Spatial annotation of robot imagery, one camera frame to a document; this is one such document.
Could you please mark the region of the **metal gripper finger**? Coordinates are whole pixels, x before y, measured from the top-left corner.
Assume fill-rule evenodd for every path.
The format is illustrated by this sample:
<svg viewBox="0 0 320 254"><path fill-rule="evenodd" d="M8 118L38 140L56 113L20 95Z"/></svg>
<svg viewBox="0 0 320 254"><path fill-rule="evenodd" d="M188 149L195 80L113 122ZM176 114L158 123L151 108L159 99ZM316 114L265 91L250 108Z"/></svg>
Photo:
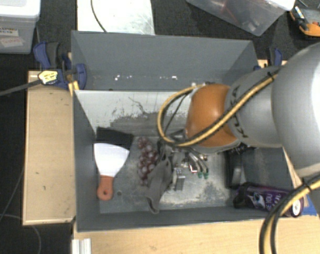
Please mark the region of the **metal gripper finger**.
<svg viewBox="0 0 320 254"><path fill-rule="evenodd" d="M184 187L186 176L183 174L183 170L181 168L177 168L174 173L174 190L182 191Z"/></svg>

